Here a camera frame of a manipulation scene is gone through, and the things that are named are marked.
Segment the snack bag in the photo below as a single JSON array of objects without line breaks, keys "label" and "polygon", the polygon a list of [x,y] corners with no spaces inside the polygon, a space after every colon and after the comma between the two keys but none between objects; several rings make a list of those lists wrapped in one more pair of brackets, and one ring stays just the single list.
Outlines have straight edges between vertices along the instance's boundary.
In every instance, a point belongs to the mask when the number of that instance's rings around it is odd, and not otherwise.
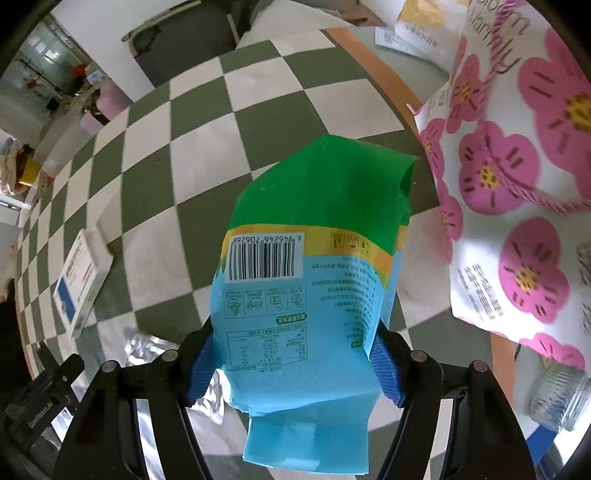
[{"label": "snack bag", "polygon": [[376,45],[432,61],[445,72],[466,21],[468,0],[406,0],[396,23],[375,29]]},{"label": "snack bag", "polygon": [[414,157],[327,135],[237,199],[211,318],[244,459],[356,475],[381,392],[368,359],[389,321]]},{"label": "snack bag", "polygon": [[591,85],[525,2],[475,0],[415,115],[453,314],[591,373]]}]

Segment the blue gripper pad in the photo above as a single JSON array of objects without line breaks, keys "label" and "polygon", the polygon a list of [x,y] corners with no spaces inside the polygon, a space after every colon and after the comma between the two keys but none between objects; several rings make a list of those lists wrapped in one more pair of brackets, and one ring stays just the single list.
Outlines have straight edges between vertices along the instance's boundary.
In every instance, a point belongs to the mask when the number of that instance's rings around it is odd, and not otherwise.
[{"label": "blue gripper pad", "polygon": [[213,349],[212,336],[210,335],[191,369],[189,389],[185,393],[185,398],[189,405],[195,404],[198,398],[205,395],[215,370],[216,356]]},{"label": "blue gripper pad", "polygon": [[374,339],[369,353],[369,361],[378,377],[384,395],[392,400],[398,408],[402,408],[406,393],[402,391],[400,369],[390,357],[388,349],[379,335],[376,335]]}]

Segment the barcode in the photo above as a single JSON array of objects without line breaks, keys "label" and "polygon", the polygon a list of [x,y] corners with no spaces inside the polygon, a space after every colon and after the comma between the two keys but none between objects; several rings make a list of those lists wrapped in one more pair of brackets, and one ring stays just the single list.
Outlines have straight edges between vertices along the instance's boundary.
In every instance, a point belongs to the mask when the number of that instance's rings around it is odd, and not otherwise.
[{"label": "barcode", "polygon": [[230,242],[226,259],[227,281],[300,276],[301,240],[282,237],[283,241],[276,241],[270,236],[247,239],[253,241]]}]

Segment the yellow stripe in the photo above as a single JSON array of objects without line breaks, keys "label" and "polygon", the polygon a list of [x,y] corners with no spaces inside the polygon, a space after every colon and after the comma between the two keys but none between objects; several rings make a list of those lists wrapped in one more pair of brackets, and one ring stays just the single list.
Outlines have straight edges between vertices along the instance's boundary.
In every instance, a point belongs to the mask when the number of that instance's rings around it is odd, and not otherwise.
[{"label": "yellow stripe", "polygon": [[[400,226],[396,250],[403,249],[407,229],[408,227],[404,225]],[[385,250],[358,233],[340,228],[310,225],[241,225],[226,233],[222,245],[222,258],[226,258],[229,240],[234,235],[245,233],[298,232],[302,232],[306,236],[304,255],[308,257],[314,255],[348,255],[350,257],[362,258],[363,260],[367,260],[376,269],[382,283],[387,285],[390,270],[392,269],[392,255],[389,255]]]}]

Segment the table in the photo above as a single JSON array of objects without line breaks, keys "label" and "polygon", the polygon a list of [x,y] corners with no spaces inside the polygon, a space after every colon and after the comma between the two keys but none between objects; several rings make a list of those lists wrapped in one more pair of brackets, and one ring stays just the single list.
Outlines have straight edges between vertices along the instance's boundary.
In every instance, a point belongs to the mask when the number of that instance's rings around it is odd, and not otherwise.
[{"label": "table", "polygon": [[[438,200],[407,84],[348,29],[264,41],[177,76],[110,122],[56,177],[18,241],[17,299],[26,357],[35,343],[58,361],[78,352],[82,392],[101,363],[123,363],[126,329],[180,342],[209,315],[210,284],[237,195],[265,170],[326,134],[414,154],[407,251],[391,329],[440,362],[492,362],[487,332],[453,318]],[[114,256],[80,338],[70,341],[51,299],[80,228],[97,224]],[[369,422],[375,478],[401,411],[385,397]],[[427,477],[438,478],[451,405],[442,403]],[[248,418],[193,423],[214,476],[300,479],[242,460]]]}]

